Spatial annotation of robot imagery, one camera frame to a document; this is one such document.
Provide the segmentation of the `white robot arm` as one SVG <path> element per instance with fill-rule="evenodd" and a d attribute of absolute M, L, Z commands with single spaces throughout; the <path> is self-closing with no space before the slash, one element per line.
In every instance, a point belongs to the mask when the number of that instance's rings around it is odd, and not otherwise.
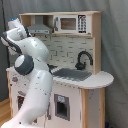
<path fill-rule="evenodd" d="M 18 113 L 1 128 L 42 128 L 32 125 L 48 108 L 53 77 L 46 63 L 49 51 L 45 44 L 33 37 L 18 18 L 8 22 L 9 30 L 1 36 L 11 54 L 19 54 L 14 69 L 30 80 L 24 102 Z"/>

